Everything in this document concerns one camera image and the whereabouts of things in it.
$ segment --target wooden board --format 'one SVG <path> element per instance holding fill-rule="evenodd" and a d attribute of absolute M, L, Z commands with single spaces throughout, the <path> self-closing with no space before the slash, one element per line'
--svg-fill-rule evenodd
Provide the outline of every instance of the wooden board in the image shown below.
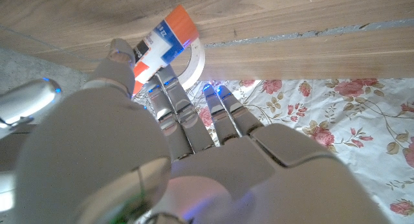
<path fill-rule="evenodd" d="M 200 80 L 414 77 L 414 38 L 406 37 L 413 31 L 406 27 L 206 49 Z M 176 73 L 189 58 L 186 50 L 172 63 Z M 67 63 L 88 66 L 81 60 Z"/>
<path fill-rule="evenodd" d="M 121 37 L 134 45 L 178 4 L 183 4 L 196 22 L 203 43 L 414 17 L 414 0 L 0 0 L 0 25 L 18 33 L 9 37 L 12 34 L 10 31 L 0 31 L 0 47 L 87 72 L 96 67 L 96 60 L 105 57 L 111 39 Z M 373 32 L 362 34 L 370 39 L 376 38 Z M 414 33 L 406 32 L 405 36 L 399 38 L 403 37 L 412 38 Z M 384 44 L 384 50 L 389 44 L 396 42 Z M 319 47 L 310 44 L 302 53 L 311 53 Z M 214 51 L 223 52 L 229 58 L 226 63 L 233 64 L 231 58 L 238 55 L 231 54 L 243 56 L 243 48 L 223 47 Z M 226 58 L 208 57 L 206 70 L 217 69 Z M 275 58 L 268 58 L 260 65 L 256 64 L 259 68 L 251 71 L 250 77 L 263 77 L 264 74 L 258 71 L 269 69 L 273 60 Z M 407 62 L 408 59 L 402 60 L 401 66 L 407 65 Z M 252 59 L 245 63 L 255 64 L 255 61 Z M 292 67 L 300 68 L 299 64 L 303 65 L 301 62 L 297 64 Z M 412 76 L 404 71 L 393 76 Z M 266 74 L 272 76 L 272 73 L 269 71 Z M 215 79 L 230 79 L 225 73 L 222 75 L 225 77 L 213 74 Z M 203 74 L 203 78 L 207 77 L 210 77 L 208 72 Z"/>

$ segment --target robot finger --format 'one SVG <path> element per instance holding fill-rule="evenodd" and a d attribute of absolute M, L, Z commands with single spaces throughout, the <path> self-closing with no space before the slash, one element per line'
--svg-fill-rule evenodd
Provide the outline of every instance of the robot finger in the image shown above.
<path fill-rule="evenodd" d="M 156 76 L 146 84 L 148 97 L 153 105 L 154 112 L 163 134 L 169 142 L 171 161 L 181 159 L 193 154 L 188 139 L 177 120 L 174 109 L 168 97 L 164 94 L 162 86 Z"/>
<path fill-rule="evenodd" d="M 221 85 L 217 94 L 242 135 L 249 135 L 253 130 L 263 127 L 263 124 L 234 97 L 227 87 Z"/>
<path fill-rule="evenodd" d="M 156 76 L 173 106 L 177 120 L 181 124 L 193 151 L 197 153 L 215 146 L 171 66 L 160 69 Z"/>
<path fill-rule="evenodd" d="M 217 133 L 217 138 L 219 139 L 220 145 L 224 145 L 225 142 L 230 139 L 238 138 L 239 134 L 234 128 L 232 119 L 228 116 L 227 111 L 221 104 L 220 99 L 217 97 L 213 86 L 206 84 L 203 87 L 202 92 L 206 97 L 208 109 L 212 115 L 214 128 Z"/>

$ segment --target floral bedsheet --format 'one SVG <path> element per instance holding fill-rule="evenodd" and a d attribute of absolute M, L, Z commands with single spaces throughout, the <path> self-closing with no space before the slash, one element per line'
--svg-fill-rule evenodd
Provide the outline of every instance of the floral bedsheet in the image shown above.
<path fill-rule="evenodd" d="M 285 124 L 335 153 L 393 223 L 414 223 L 414 79 L 197 82 L 187 94 L 217 137 L 204 84 L 227 86 L 265 125 Z M 145 94 L 135 102 L 151 105 Z"/>

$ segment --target wood grain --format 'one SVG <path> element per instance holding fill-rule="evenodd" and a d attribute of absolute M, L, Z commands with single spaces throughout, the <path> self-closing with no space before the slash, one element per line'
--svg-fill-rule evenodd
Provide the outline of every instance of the wood grain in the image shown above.
<path fill-rule="evenodd" d="M 136 44 L 178 4 L 183 4 L 196 22 L 203 43 L 325 30 L 414 17 L 414 0 L 0 0 L 2 12 L 0 25 L 3 28 L 15 30 L 19 34 L 43 42 L 24 38 L 19 34 L 11 36 L 10 31 L 2 30 L 0 46 L 73 69 L 90 71 L 96 67 L 96 60 L 105 57 L 107 46 L 113 38 L 121 37 L 132 45 Z M 358 33 L 363 35 L 361 36 L 363 38 L 382 41 L 381 45 L 369 41 L 366 43 L 373 47 L 374 45 L 383 47 L 372 48 L 382 50 L 381 53 L 387 52 L 383 56 L 368 55 L 366 50 L 359 50 L 356 53 L 361 55 L 354 53 L 348 55 L 349 59 L 346 59 L 344 54 L 341 54 L 340 60 L 332 57 L 323 58 L 323 54 L 316 53 L 323 45 L 318 41 L 319 38 L 298 40 L 302 43 L 309 42 L 304 48 L 294 46 L 296 43 L 293 41 L 286 41 L 208 49 L 206 73 L 202 78 L 263 78 L 264 75 L 276 77 L 271 66 L 274 61 L 297 70 L 282 73 L 286 78 L 295 78 L 294 76 L 301 78 L 305 74 L 313 77 L 310 72 L 304 73 L 303 68 L 317 67 L 317 61 L 306 56 L 313 55 L 315 51 L 315 55 L 321 57 L 320 63 L 324 68 L 346 67 L 348 65 L 341 63 L 350 63 L 351 58 L 356 58 L 357 61 L 361 60 L 358 64 L 362 67 L 373 69 L 374 60 L 378 58 L 378 64 L 385 63 L 381 73 L 376 73 L 378 76 L 412 76 L 411 71 L 404 69 L 398 70 L 397 74 L 392 71 L 387 72 L 386 69 L 393 68 L 390 66 L 391 62 L 401 66 L 408 66 L 408 63 L 411 63 L 410 59 L 402 56 L 404 53 L 408 53 L 409 56 L 411 52 L 397 53 L 395 49 L 391 50 L 389 47 L 398 43 L 407 45 L 407 42 L 403 42 L 402 39 L 414 38 L 414 31 L 403 31 L 405 35 L 401 36 L 388 36 L 385 32 L 390 31 L 383 33 L 387 42 L 378 38 L 377 32 Z M 359 43 L 355 39 L 350 40 L 355 44 Z M 352 46 L 344 41 L 338 43 L 341 47 L 347 47 L 347 50 Z M 252 57 L 249 49 L 255 50 L 257 55 Z M 333 45 L 327 48 L 326 53 L 339 56 L 340 51 L 336 49 Z M 292 54 L 295 51 L 301 52 L 301 57 L 281 57 L 280 53 L 284 50 Z M 243 65 L 236 65 L 236 59 L 241 59 Z M 239 70 L 239 67 L 257 67 L 257 69 L 253 71 L 249 69 L 249 73 L 243 73 L 243 69 Z M 222 72 L 224 68 L 230 73 Z M 353 72 L 336 71 L 332 75 L 349 74 L 361 77 L 356 74 L 357 72 L 367 76 L 368 70 L 366 72 L 361 69 L 355 69 Z"/>
<path fill-rule="evenodd" d="M 414 17 L 414 0 L 25 1 L 2 0 L 0 23 L 90 58 L 112 38 L 138 42 L 179 3 L 203 43 Z"/>
<path fill-rule="evenodd" d="M 414 77 L 414 27 L 206 49 L 200 80 Z M 58 56 L 44 53 L 42 56 Z M 189 51 L 174 62 L 180 73 Z M 67 60 L 82 69 L 96 64 Z"/>

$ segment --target pink rose pattern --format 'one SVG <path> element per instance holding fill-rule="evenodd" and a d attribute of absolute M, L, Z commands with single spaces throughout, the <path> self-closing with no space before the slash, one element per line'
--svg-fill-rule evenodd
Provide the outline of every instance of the pink rose pattern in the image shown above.
<path fill-rule="evenodd" d="M 210 115 L 210 111 L 208 110 L 208 107 L 203 107 L 200 109 L 200 117 L 202 122 L 206 127 L 210 127 L 213 124 L 212 116 Z"/>
<path fill-rule="evenodd" d="M 401 104 L 401 111 L 414 112 L 414 107 L 410 107 L 407 104 Z"/>
<path fill-rule="evenodd" d="M 268 94 L 273 94 L 274 92 L 278 92 L 282 88 L 282 81 L 281 80 L 266 80 L 263 82 L 263 91 L 266 91 Z"/>
<path fill-rule="evenodd" d="M 328 146 L 335 141 L 335 136 L 329 131 L 329 129 L 323 129 L 316 126 L 314 133 L 311 135 L 311 138 L 316 140 L 322 146 Z"/>
<path fill-rule="evenodd" d="M 358 82 L 340 82 L 335 91 L 338 91 L 343 96 L 358 97 L 364 93 L 362 90 L 363 85 Z"/>
<path fill-rule="evenodd" d="M 244 80 L 241 81 L 242 86 L 244 87 L 251 87 L 254 84 L 255 80 Z"/>
<path fill-rule="evenodd" d="M 312 87 L 304 81 L 299 85 L 299 91 L 304 97 L 308 97 L 311 94 Z"/>
<path fill-rule="evenodd" d="M 360 85 L 374 85 L 378 83 L 376 78 L 368 78 L 368 79 L 351 79 L 352 82 L 356 82 Z"/>
<path fill-rule="evenodd" d="M 268 117 L 271 118 L 273 122 L 279 122 L 279 123 L 290 122 L 291 124 L 301 123 L 303 118 L 305 118 L 306 116 L 309 116 L 308 114 L 309 107 L 305 107 L 303 104 L 299 102 L 291 102 L 291 101 L 294 101 L 294 97 L 297 97 L 295 96 L 295 93 L 302 96 L 303 98 L 310 96 L 310 94 L 314 92 L 315 87 L 311 87 L 308 84 L 308 82 L 304 81 L 300 84 L 299 83 L 297 84 L 296 87 L 298 87 L 298 89 L 291 89 L 290 87 L 283 87 L 283 82 L 284 81 L 281 81 L 281 80 L 265 80 L 265 81 L 262 81 L 261 83 L 259 82 L 259 84 L 257 85 L 256 96 L 257 96 L 258 91 L 262 92 L 263 96 L 268 96 L 269 98 L 272 98 L 273 96 L 276 97 L 278 93 L 281 93 L 283 91 L 292 92 L 292 93 L 285 94 L 285 96 L 289 97 L 290 100 L 287 100 L 287 102 L 285 100 L 280 102 L 281 107 L 276 107 L 275 113 L 270 112 L 270 107 L 268 109 L 265 109 L 266 107 L 264 107 L 263 109 L 264 109 L 264 112 L 267 112 Z M 222 81 L 211 81 L 210 83 L 215 86 L 218 86 L 218 85 L 221 85 L 223 82 Z M 242 86 L 251 87 L 253 86 L 254 83 L 255 83 L 254 80 L 239 81 L 240 86 L 238 87 L 242 87 Z M 352 104 L 351 106 L 347 106 L 347 108 L 349 109 L 352 109 L 352 108 L 356 109 L 358 105 L 364 106 L 366 109 L 365 111 L 367 112 L 373 109 L 372 111 L 368 113 L 368 115 L 376 115 L 376 116 L 384 115 L 388 119 L 388 121 L 392 118 L 397 118 L 397 117 L 402 118 L 400 119 L 401 121 L 404 121 L 406 119 L 414 119 L 413 99 L 411 100 L 409 99 L 409 102 L 404 102 L 403 104 L 399 104 L 399 106 L 397 106 L 396 109 L 394 108 L 394 110 L 392 109 L 380 110 L 379 109 L 380 106 L 376 107 L 375 103 L 371 103 L 371 101 L 377 102 L 377 101 L 371 100 L 372 96 L 375 97 L 374 95 L 383 96 L 383 98 L 387 98 L 388 95 L 391 96 L 391 94 L 381 91 L 381 89 L 384 88 L 384 85 L 382 85 L 380 81 L 378 81 L 375 78 L 352 79 L 352 80 L 341 80 L 341 81 L 334 79 L 334 80 L 329 80 L 329 81 L 327 80 L 325 84 L 328 87 L 328 89 L 330 89 L 330 91 L 329 91 L 329 94 L 326 94 L 324 97 L 328 98 L 330 96 L 335 96 L 335 95 L 338 95 L 340 97 L 342 96 L 345 101 L 341 99 L 337 101 L 338 104 L 339 105 L 346 104 L 346 103 Z M 250 101 L 253 99 L 253 98 L 249 99 L 249 97 L 250 97 L 250 93 L 247 93 L 246 96 L 243 97 L 244 100 L 242 98 L 242 101 L 243 102 L 245 101 L 244 105 L 246 107 L 248 107 L 249 109 L 254 109 L 253 107 L 248 106 Z M 213 126 L 212 120 L 211 120 L 211 116 L 208 111 L 208 108 L 204 106 L 204 107 L 199 108 L 199 110 L 200 110 L 200 116 L 202 118 L 204 125 L 209 129 L 209 132 L 213 132 L 214 130 L 212 129 L 212 126 Z M 382 140 L 378 140 L 378 139 L 375 140 L 375 136 L 373 137 L 372 135 L 370 135 L 369 131 L 366 131 L 368 134 L 365 133 L 362 130 L 361 126 L 353 126 L 352 128 L 348 129 L 342 136 L 339 135 L 337 132 L 332 131 L 331 124 L 335 124 L 334 117 L 337 117 L 340 115 L 347 116 L 349 111 L 350 110 L 348 109 L 344 108 L 342 110 L 342 108 L 340 108 L 337 113 L 335 113 L 334 111 L 326 113 L 325 119 L 321 119 L 320 122 L 318 123 L 312 120 L 309 126 L 303 127 L 302 130 L 311 139 L 315 140 L 316 142 L 318 142 L 319 144 L 321 144 L 323 147 L 327 148 L 331 152 L 333 153 L 339 152 L 338 154 L 339 156 L 341 155 L 341 151 L 344 151 L 344 149 L 346 149 L 347 146 L 350 146 L 349 149 L 355 152 L 372 150 L 373 148 L 382 147 L 383 148 L 382 153 L 388 153 L 390 155 L 389 157 L 392 157 L 392 155 L 394 154 L 404 156 L 404 157 L 400 157 L 402 158 L 402 162 L 404 163 L 400 165 L 401 167 L 406 165 L 407 168 L 410 168 L 410 169 L 414 168 L 414 136 L 410 135 L 408 131 L 406 133 L 404 132 L 401 133 L 397 131 L 396 129 L 390 129 L 390 128 L 393 128 L 394 126 L 387 125 L 387 129 L 389 129 L 389 131 L 391 132 L 390 134 L 392 136 L 390 137 L 390 141 L 392 142 L 388 144 L 388 146 L 387 146 L 387 142 L 382 142 Z M 315 110 L 315 109 L 312 110 L 312 116 L 313 114 L 318 116 L 317 113 L 318 113 L 318 110 Z M 266 122 L 265 118 L 262 119 L 262 121 L 265 124 L 269 124 L 269 122 Z M 401 183 L 405 183 L 404 185 L 406 185 L 406 187 L 414 186 L 414 183 L 413 185 L 410 185 L 411 182 L 407 180 Z M 403 191 L 408 192 L 409 189 L 412 189 L 412 188 L 405 188 L 405 190 L 402 190 L 402 192 Z M 410 216 L 414 213 L 412 201 L 404 200 L 404 199 L 400 199 L 400 200 L 395 201 L 394 203 L 390 203 L 389 209 L 392 210 L 395 213 L 395 215 L 398 215 L 398 216 Z"/>
<path fill-rule="evenodd" d="M 412 201 L 406 199 L 397 200 L 397 202 L 389 205 L 389 209 L 396 214 L 409 216 L 414 214 L 414 205 Z"/>

